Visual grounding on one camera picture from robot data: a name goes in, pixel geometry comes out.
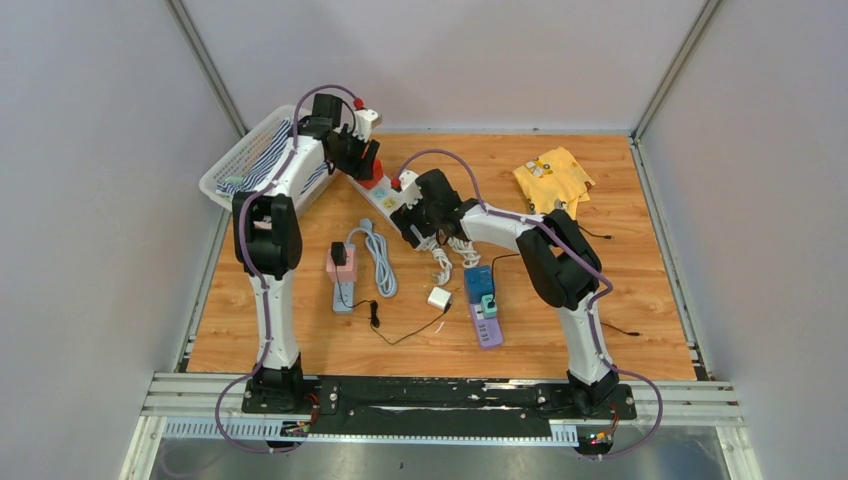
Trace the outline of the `red cube socket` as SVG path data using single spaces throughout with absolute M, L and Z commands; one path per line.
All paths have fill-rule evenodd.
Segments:
M 375 159 L 372 164 L 370 177 L 359 179 L 357 183 L 366 190 L 372 190 L 380 183 L 384 176 L 385 173 L 381 161 L 379 159 Z

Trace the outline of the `blue cube socket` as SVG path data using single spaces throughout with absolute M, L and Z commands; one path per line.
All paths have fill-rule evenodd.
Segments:
M 495 284 L 492 269 L 488 265 L 464 270 L 464 285 L 471 304 L 479 304 L 486 295 L 493 295 Z

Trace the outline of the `small black power adapter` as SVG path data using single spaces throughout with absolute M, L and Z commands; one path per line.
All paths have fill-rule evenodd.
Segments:
M 330 258 L 335 267 L 342 267 L 347 264 L 347 247 L 344 242 L 334 241 L 330 246 Z

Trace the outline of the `pink cube socket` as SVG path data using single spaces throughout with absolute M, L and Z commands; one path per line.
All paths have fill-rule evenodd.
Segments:
M 325 271 L 331 282 L 355 283 L 358 279 L 358 260 L 353 246 L 346 247 L 346 263 L 337 266 L 331 250 L 327 251 Z

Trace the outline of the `teal charger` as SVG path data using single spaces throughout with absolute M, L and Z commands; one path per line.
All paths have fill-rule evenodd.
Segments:
M 494 294 L 487 294 L 481 297 L 480 315 L 485 319 L 491 319 L 496 317 L 497 304 Z

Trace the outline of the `purple power bank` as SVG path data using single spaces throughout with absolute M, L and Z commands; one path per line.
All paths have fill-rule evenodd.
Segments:
M 500 347 L 503 335 L 497 317 L 486 318 L 481 304 L 470 304 L 469 311 L 479 347 L 483 350 Z

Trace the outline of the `white colourful power strip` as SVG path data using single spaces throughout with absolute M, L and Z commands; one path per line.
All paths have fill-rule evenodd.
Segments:
M 397 224 L 391 219 L 391 215 L 405 206 L 405 199 L 401 193 L 391 187 L 391 180 L 387 175 L 383 174 L 372 188 L 366 188 L 350 176 L 347 180 L 395 231 L 400 232 Z

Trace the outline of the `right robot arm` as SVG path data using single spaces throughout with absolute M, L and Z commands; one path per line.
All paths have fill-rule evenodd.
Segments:
M 607 409 L 619 383 L 598 308 L 599 287 L 609 282 L 578 223 L 563 210 L 529 215 L 494 207 L 478 196 L 463 200 L 439 169 L 403 172 L 390 187 L 404 202 L 398 217 L 405 238 L 442 234 L 520 255 L 536 294 L 560 320 L 573 408 L 589 418 Z

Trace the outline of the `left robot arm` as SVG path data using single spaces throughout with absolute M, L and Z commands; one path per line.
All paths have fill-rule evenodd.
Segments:
M 251 394 L 267 394 L 283 413 L 306 400 L 301 352 L 294 333 L 294 273 L 303 253 L 297 207 L 310 180 L 341 171 L 371 179 L 378 144 L 370 138 L 380 116 L 347 89 L 317 87 L 312 103 L 280 117 L 267 145 L 231 191 L 234 245 L 256 299 L 260 346 L 249 375 Z

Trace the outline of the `small white charger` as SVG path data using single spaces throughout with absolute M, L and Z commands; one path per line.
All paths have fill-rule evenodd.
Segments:
M 427 304 L 440 312 L 447 312 L 452 304 L 452 293 L 439 286 L 434 286 L 428 295 Z

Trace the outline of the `striped cloth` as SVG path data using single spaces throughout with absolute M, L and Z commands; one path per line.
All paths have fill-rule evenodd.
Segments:
M 204 174 L 201 192 L 214 201 L 227 202 L 236 193 L 259 190 L 285 160 L 291 130 L 291 119 L 282 117 L 240 140 Z

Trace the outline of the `yellow cloth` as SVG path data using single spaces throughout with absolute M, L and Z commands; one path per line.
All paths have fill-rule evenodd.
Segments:
M 572 153 L 558 147 L 535 157 L 512 171 L 534 214 L 563 210 L 576 220 L 578 205 L 590 200 L 596 182 Z

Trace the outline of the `white plastic basket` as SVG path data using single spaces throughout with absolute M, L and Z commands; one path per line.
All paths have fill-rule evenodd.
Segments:
M 202 176 L 200 190 L 231 212 L 234 194 L 263 188 L 282 166 L 292 146 L 292 117 L 302 118 L 309 113 L 306 108 L 296 112 L 293 105 L 277 108 Z M 301 217 L 339 174 L 330 173 L 322 160 L 294 160 L 289 167 L 298 169 L 301 190 L 290 196 L 295 199 L 296 212 Z

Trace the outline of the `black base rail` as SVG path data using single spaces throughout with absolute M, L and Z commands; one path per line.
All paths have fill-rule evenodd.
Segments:
M 318 376 L 295 387 L 249 381 L 249 414 L 306 415 L 320 434 L 445 439 L 542 439 L 551 421 L 597 421 L 610 427 L 637 416 L 632 389 L 619 384 L 594 405 L 565 381 Z

